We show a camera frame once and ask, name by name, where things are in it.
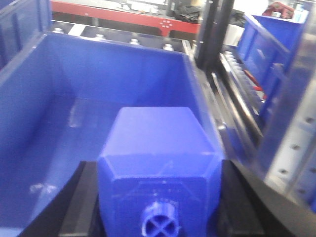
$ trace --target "factory equipment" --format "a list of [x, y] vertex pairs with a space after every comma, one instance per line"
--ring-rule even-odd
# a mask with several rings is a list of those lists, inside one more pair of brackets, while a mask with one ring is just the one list
[[206, 4], [195, 55], [52, 26], [46, 0], [5, 7], [0, 235], [314, 236], [316, 8], [305, 25], [248, 15], [233, 47], [233, 4]]

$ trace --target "round nozzle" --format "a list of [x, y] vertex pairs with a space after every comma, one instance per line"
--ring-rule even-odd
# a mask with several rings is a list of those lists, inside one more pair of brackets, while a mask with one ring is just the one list
[[179, 216], [173, 205], [154, 202], [141, 217], [144, 237], [177, 237], [180, 230]]

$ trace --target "metal frame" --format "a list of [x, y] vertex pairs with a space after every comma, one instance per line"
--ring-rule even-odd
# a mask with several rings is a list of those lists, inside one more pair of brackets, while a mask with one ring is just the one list
[[157, 27], [161, 30], [162, 36], [168, 36], [170, 31], [181, 31], [196, 34], [199, 31], [200, 26], [199, 24], [191, 24], [174, 19], [130, 13], [125, 11], [108, 10], [56, 0], [52, 0], [51, 4], [52, 10], [56, 12]]

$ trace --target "blue plastic container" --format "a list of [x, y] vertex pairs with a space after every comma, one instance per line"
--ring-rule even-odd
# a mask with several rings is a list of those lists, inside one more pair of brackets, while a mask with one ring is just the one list
[[13, 2], [14, 0], [1, 0], [0, 1], [0, 10], [2, 8], [4, 8], [5, 6], [9, 5], [11, 2]]
[[246, 15], [245, 31], [237, 51], [263, 90], [274, 87], [273, 63], [290, 65], [297, 50], [303, 24], [267, 16]]
[[214, 145], [188, 108], [121, 109], [98, 162], [108, 237], [206, 237], [220, 196]]
[[81, 160], [98, 159], [121, 107], [189, 107], [221, 150], [187, 55], [47, 32], [46, 0], [4, 9], [0, 236], [20, 233]]

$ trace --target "screw hole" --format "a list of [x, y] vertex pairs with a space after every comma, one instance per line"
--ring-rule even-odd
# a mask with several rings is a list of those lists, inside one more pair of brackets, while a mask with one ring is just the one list
[[294, 145], [292, 145], [291, 146], [291, 148], [293, 149], [293, 150], [299, 150], [301, 147], [299, 146], [299, 145], [296, 145], [296, 144], [294, 144]]
[[305, 122], [307, 122], [307, 123], [309, 123], [309, 124], [313, 123], [314, 121], [315, 121], [314, 118], [311, 118], [311, 117], [305, 118]]
[[287, 174], [287, 173], [288, 173], [288, 171], [287, 171], [286, 169], [280, 169], [279, 172], [280, 172], [281, 174]]

